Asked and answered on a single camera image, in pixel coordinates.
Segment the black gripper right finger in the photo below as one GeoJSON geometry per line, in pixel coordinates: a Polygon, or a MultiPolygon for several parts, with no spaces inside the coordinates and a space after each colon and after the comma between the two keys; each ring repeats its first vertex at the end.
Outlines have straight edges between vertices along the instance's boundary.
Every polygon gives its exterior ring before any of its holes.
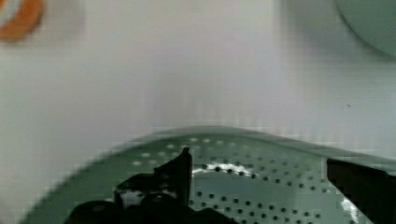
{"type": "Polygon", "coordinates": [[[396,223],[395,177],[367,166],[327,159],[327,178],[374,224],[396,223]]]}

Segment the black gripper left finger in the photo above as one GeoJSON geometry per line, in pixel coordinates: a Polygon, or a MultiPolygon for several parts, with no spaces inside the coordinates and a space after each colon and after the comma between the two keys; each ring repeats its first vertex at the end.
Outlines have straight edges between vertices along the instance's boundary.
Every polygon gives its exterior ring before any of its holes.
{"type": "Polygon", "coordinates": [[[192,156],[185,147],[151,173],[117,185],[111,202],[78,205],[64,224],[238,224],[212,208],[190,208],[191,178],[192,156]]]}

